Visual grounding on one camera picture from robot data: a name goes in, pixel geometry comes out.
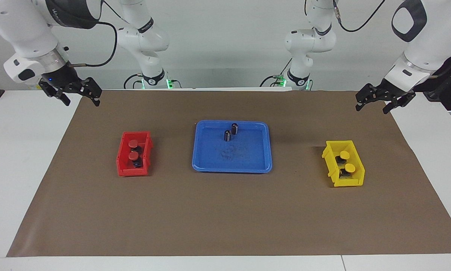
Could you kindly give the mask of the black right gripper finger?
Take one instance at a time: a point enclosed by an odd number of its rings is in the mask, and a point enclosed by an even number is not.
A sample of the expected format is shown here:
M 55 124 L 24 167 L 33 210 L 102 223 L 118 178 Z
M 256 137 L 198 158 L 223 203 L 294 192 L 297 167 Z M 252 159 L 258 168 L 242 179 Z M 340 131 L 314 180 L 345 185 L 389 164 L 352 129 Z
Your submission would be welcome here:
M 102 94 L 101 87 L 93 78 L 86 78 L 81 81 L 81 95 L 89 98 L 92 103 L 98 107 L 100 105 L 100 96 Z
M 48 97 L 54 97 L 62 101 L 62 103 L 64 103 L 65 106 L 70 105 L 70 99 L 63 92 L 57 91 L 52 86 L 40 86 L 40 88 Z

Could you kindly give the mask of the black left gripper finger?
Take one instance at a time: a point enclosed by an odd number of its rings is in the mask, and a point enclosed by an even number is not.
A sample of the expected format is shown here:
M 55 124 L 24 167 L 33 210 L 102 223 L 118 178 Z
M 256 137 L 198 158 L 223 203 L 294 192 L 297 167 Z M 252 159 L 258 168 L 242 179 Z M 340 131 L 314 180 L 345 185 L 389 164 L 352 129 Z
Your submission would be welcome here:
M 356 93 L 356 101 L 356 111 L 360 111 L 368 103 L 376 102 L 376 87 L 372 84 L 365 84 L 365 86 Z
M 397 107 L 405 107 L 408 105 L 408 103 L 411 102 L 411 100 L 414 98 L 414 96 L 401 96 L 399 99 L 393 98 L 389 103 L 384 106 L 382 109 L 384 114 L 388 114 L 391 110 L 397 108 Z

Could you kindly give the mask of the yellow plastic bin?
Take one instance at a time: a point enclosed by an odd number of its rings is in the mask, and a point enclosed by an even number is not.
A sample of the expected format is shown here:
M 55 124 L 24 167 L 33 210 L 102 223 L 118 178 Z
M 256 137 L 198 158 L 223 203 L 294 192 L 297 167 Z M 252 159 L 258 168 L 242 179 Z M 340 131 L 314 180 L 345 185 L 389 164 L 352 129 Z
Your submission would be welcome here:
M 355 165 L 356 172 L 351 178 L 339 178 L 340 168 L 344 165 L 338 166 L 335 157 L 341 151 L 348 151 L 351 158 L 347 163 Z M 322 158 L 325 160 L 328 177 L 332 180 L 334 187 L 358 187 L 362 186 L 365 178 L 365 167 L 358 154 L 355 144 L 351 140 L 328 140 L 322 153 Z

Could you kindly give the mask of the red plastic bin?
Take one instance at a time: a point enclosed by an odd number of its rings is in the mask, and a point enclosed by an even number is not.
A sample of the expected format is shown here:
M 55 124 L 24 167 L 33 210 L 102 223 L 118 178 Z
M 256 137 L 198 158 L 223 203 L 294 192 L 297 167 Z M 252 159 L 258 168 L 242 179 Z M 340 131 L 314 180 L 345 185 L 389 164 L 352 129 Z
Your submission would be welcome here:
M 128 160 L 128 155 L 131 152 L 128 148 L 130 140 L 137 140 L 142 149 L 140 156 L 143 160 L 143 167 L 134 168 L 132 163 Z M 151 166 L 151 151 L 154 145 L 152 142 L 150 131 L 135 131 L 124 132 L 119 144 L 119 150 L 116 157 L 117 173 L 121 177 L 139 177 L 148 176 L 149 168 Z

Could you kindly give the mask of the blue plastic tray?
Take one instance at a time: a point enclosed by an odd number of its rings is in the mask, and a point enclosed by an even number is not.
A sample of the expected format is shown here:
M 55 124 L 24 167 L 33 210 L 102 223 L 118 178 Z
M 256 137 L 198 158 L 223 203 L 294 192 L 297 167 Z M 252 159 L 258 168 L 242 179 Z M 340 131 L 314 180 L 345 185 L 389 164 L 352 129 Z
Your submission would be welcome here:
M 224 141 L 232 123 L 239 131 Z M 269 127 L 265 122 L 201 120 L 196 125 L 192 167 L 198 172 L 266 174 L 273 168 Z

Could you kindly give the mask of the brown paper mat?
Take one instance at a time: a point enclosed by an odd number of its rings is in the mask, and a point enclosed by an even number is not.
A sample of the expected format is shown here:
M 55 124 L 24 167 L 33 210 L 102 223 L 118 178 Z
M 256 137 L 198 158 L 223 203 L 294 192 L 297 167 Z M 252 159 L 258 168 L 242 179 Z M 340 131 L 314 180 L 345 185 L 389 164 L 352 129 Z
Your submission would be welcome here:
M 451 253 L 451 218 L 392 115 L 353 91 L 104 91 L 80 101 L 8 257 Z M 265 122 L 267 174 L 192 168 L 200 120 Z M 121 177 L 124 132 L 150 131 L 148 176 Z M 328 140 L 362 186 L 334 187 Z

